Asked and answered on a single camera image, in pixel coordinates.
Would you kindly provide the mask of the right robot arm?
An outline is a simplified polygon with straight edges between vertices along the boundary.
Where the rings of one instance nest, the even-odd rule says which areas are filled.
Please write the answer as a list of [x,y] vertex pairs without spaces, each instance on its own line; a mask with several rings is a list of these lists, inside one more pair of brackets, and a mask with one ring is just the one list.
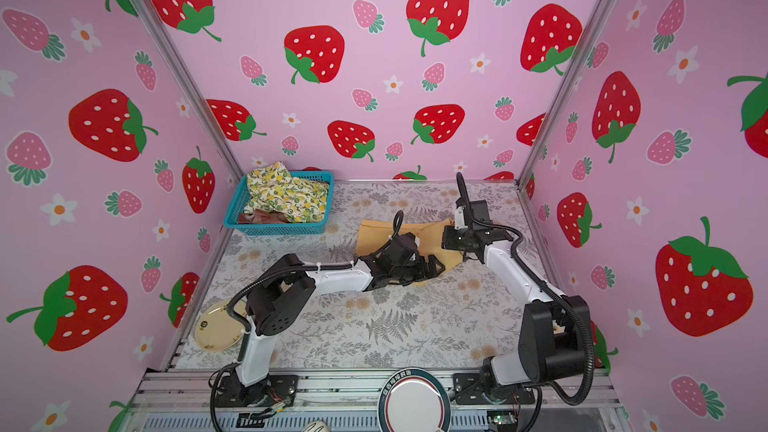
[[589,307],[534,271],[519,254],[523,241],[519,230],[491,221],[486,202],[466,198],[456,201],[455,224],[443,232],[443,248],[475,256],[522,307],[517,350],[484,360],[483,393],[503,400],[515,389],[548,386],[565,404],[580,405],[596,368]]

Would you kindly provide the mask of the yellow skirt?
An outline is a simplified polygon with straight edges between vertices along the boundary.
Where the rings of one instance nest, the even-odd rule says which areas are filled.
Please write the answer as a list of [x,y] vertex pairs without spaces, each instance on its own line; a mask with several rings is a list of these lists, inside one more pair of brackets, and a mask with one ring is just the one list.
[[[419,254],[424,258],[434,255],[448,272],[463,262],[463,256],[459,251],[442,248],[442,237],[446,226],[453,227],[453,220],[404,224],[401,226],[400,233],[413,233],[417,238]],[[375,252],[391,238],[392,232],[392,222],[363,220],[358,230],[356,254],[364,256]]]

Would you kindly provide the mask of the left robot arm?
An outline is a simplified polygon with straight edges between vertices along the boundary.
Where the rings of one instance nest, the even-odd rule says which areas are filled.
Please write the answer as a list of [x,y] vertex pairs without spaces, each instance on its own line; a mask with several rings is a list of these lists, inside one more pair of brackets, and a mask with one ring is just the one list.
[[310,263],[287,254],[227,304],[227,314],[243,331],[232,376],[244,389],[264,382],[278,335],[315,296],[405,287],[437,278],[445,270],[435,255],[419,254],[411,233],[395,235],[374,253],[343,263]]

